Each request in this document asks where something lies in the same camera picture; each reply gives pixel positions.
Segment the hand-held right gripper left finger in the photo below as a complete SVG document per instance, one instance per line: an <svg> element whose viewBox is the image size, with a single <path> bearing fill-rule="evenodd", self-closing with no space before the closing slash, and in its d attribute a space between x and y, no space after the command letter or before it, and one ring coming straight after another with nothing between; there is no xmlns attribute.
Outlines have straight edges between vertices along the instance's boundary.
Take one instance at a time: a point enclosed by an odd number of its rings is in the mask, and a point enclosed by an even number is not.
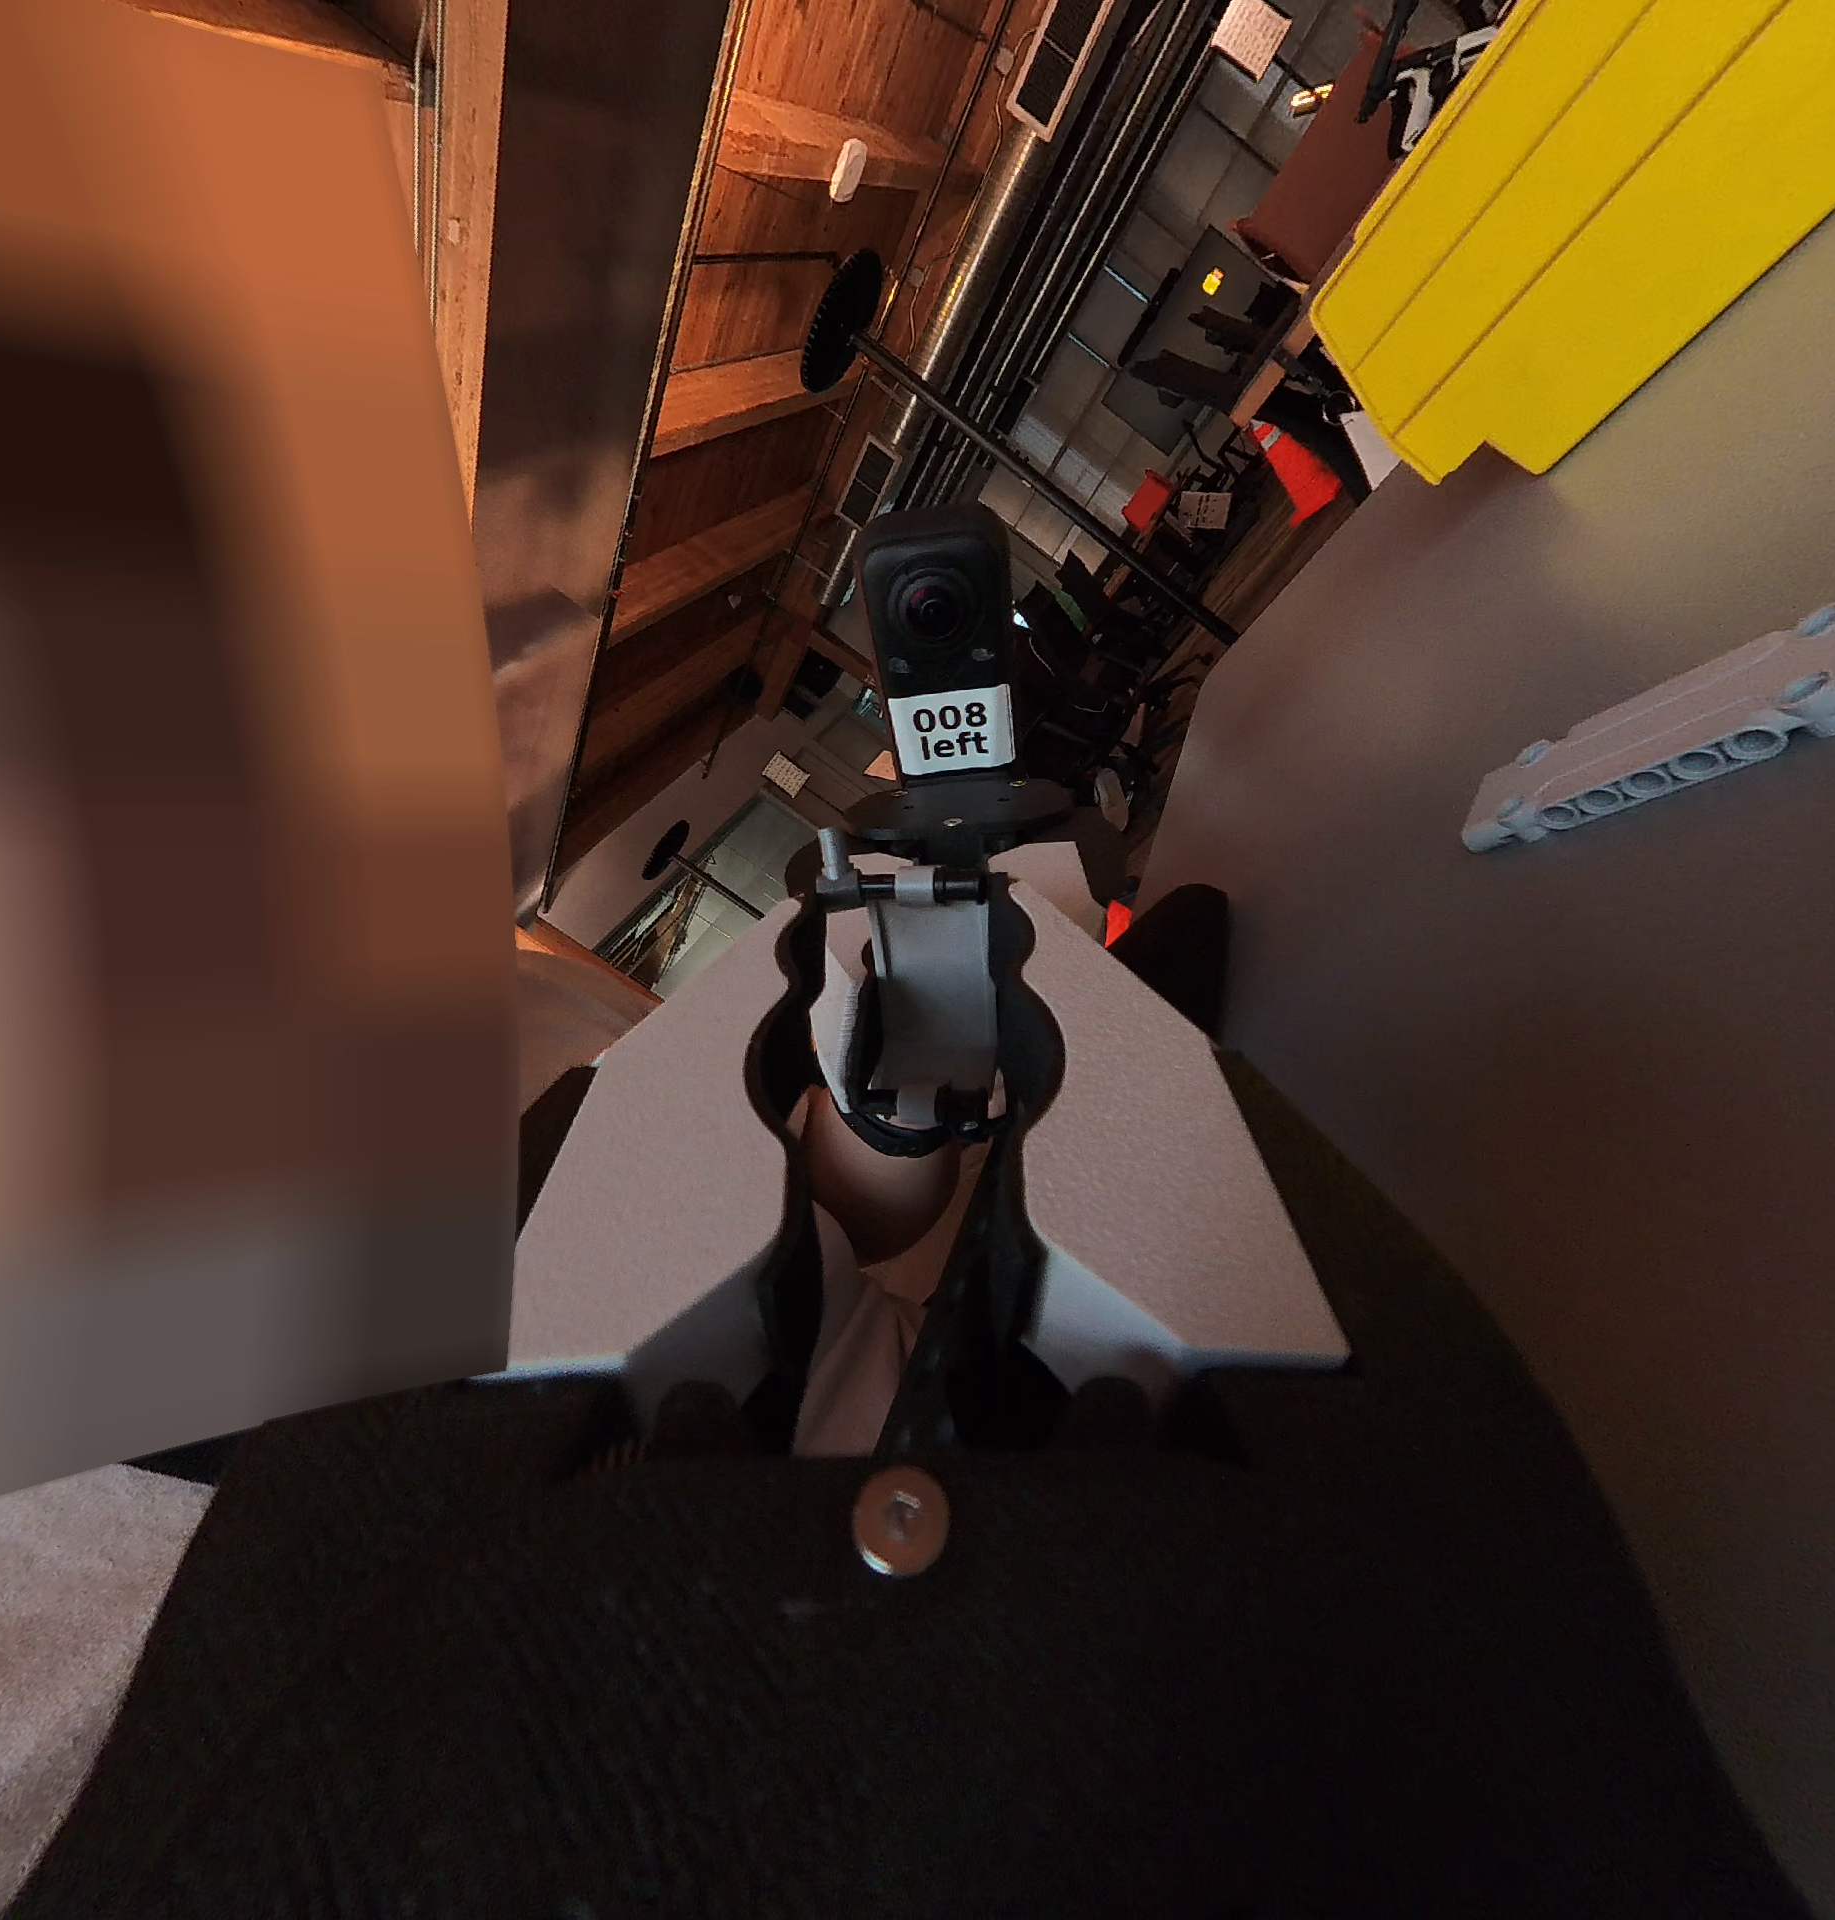
<svg viewBox="0 0 1835 1920"><path fill-rule="evenodd" d="M716 1378L787 1444L820 1333L800 1146L824 911L777 900L600 1061L515 1239L509 1373Z"/></svg>

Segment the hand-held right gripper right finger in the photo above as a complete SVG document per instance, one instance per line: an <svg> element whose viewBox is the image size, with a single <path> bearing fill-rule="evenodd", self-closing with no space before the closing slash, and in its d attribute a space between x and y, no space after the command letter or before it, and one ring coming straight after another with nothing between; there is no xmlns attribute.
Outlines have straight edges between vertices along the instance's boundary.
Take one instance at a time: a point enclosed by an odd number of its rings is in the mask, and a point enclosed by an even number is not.
<svg viewBox="0 0 1835 1920"><path fill-rule="evenodd" d="M1061 1390L1338 1369L1348 1336L1218 1069L1231 907L1183 887L1095 941L989 900L1003 1128L881 1420L881 1457L1031 1444Z"/></svg>

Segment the person's left forearm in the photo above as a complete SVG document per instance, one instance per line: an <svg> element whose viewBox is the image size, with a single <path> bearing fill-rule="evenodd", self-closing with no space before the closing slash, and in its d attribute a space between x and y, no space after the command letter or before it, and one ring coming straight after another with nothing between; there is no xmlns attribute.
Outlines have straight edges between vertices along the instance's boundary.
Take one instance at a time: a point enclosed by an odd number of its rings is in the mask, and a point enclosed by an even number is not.
<svg viewBox="0 0 1835 1920"><path fill-rule="evenodd" d="M840 1265L798 1403L792 1457L873 1457L927 1304Z"/></svg>

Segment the grey desk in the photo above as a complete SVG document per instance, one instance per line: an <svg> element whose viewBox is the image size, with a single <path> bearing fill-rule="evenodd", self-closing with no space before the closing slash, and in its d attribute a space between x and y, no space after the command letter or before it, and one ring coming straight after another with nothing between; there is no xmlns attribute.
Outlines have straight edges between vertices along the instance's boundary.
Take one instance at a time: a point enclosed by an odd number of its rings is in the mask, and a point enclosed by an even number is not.
<svg viewBox="0 0 1835 1920"><path fill-rule="evenodd" d="M1835 599L1835 214L1549 474L1387 474L1202 683L1150 883L1225 1041L1565 1414L1835 1913L1835 738L1468 853L1485 771Z"/></svg>

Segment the person's left hand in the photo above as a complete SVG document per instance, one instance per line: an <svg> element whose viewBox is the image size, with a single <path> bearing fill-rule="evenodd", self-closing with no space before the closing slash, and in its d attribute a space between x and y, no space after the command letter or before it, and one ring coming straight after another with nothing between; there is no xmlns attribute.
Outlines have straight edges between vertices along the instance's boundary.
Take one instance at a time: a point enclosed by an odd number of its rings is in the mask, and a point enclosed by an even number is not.
<svg viewBox="0 0 1835 1920"><path fill-rule="evenodd" d="M812 1203L843 1230L858 1265L900 1299L927 1299L963 1222L963 1146L879 1155L824 1082L808 1089L798 1122Z"/></svg>

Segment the black disc on pole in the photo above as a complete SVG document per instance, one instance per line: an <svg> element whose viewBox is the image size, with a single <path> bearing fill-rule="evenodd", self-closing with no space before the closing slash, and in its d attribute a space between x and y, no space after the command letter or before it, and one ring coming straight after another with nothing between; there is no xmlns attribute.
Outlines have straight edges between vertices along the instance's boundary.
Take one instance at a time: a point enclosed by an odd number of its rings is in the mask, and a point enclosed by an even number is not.
<svg viewBox="0 0 1835 1920"><path fill-rule="evenodd" d="M1083 533L1095 533L1115 561L1126 561L1166 612L1202 624L1225 647L1239 644L1239 628L1231 628L1216 612L1206 612L1183 588L1175 588L1133 545L1110 533L1063 487L1056 487L1048 474L1038 474L1028 460L1020 460L1001 437L981 432L947 394L939 394L896 351L886 351L868 331L868 324L879 312L879 302L881 302L881 258L873 247L858 247L833 267L820 306L817 306L817 312L808 324L808 343L800 343L800 359L798 359L798 380L800 380L808 394L833 391L858 357L873 359L896 391L905 391L918 410L927 410L939 424L947 424L963 440L970 440L981 457L989 457L1001 471L1009 471L1028 494L1061 505Z"/></svg>
<svg viewBox="0 0 1835 1920"><path fill-rule="evenodd" d="M763 916L763 907L745 900L740 891L730 891L723 879L711 879L703 862L694 862L684 853L690 840L690 819L669 819L659 829L659 840L645 849L643 857L643 883L656 883L667 870L681 870L684 879L694 879L699 887L716 891L723 900L740 907L745 916Z"/></svg>

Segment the orange traffic cone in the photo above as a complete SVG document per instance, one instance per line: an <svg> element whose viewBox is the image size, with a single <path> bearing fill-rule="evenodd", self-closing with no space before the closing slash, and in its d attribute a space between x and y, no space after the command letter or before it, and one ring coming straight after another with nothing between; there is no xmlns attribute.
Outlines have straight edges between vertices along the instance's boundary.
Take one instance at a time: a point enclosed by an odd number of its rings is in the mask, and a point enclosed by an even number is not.
<svg viewBox="0 0 1835 1920"><path fill-rule="evenodd" d="M1248 437L1257 440L1257 451L1268 457L1268 471L1288 498L1288 526L1304 526L1327 502L1338 502L1342 494L1338 471L1311 446L1300 446L1286 426L1252 416Z"/></svg>

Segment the white air vent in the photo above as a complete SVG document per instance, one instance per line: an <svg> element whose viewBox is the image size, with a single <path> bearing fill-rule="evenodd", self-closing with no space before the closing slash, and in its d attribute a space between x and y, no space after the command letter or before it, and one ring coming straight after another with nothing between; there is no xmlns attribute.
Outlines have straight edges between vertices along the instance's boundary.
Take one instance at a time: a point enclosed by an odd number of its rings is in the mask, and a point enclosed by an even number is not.
<svg viewBox="0 0 1835 1920"><path fill-rule="evenodd" d="M1105 0L1050 0L1038 17L1003 114L1038 141L1050 141L1063 107L1075 103L1083 61L1110 17Z"/></svg>

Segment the grey toy beam with holes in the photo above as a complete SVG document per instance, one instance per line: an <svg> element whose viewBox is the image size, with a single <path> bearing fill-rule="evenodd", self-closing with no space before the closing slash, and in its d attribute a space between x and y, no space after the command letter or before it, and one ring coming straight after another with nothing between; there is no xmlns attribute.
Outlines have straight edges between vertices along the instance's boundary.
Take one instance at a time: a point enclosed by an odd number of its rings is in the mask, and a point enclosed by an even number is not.
<svg viewBox="0 0 1835 1920"><path fill-rule="evenodd" d="M1835 603L1528 743L1477 785L1462 849L1528 843L1722 779L1794 730L1835 738Z"/></svg>

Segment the yellow plastic bin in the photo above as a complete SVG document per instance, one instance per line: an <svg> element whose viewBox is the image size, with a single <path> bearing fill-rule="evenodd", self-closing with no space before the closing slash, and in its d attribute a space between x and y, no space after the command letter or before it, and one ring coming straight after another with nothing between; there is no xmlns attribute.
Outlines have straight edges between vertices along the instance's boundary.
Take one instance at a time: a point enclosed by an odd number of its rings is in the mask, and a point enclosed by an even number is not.
<svg viewBox="0 0 1835 1920"><path fill-rule="evenodd" d="M1835 0L1516 2L1312 291L1428 485L1552 471L1835 213Z"/></svg>

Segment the silver ventilation duct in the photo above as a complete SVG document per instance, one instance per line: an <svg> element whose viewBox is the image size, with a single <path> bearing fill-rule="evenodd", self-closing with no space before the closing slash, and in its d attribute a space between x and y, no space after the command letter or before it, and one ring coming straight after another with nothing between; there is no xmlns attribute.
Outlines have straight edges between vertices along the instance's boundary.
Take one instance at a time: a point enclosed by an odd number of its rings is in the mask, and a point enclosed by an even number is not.
<svg viewBox="0 0 1835 1920"><path fill-rule="evenodd" d="M981 180L975 207L947 254L947 270L939 275L939 302L927 309L927 324L918 343L900 351L900 359L918 380L943 385L954 364L963 359L983 302L1001 291L1003 258L1028 225L1028 213L1048 180L1048 155L1050 147L1031 136L1020 116L1003 114L1003 136Z"/></svg>

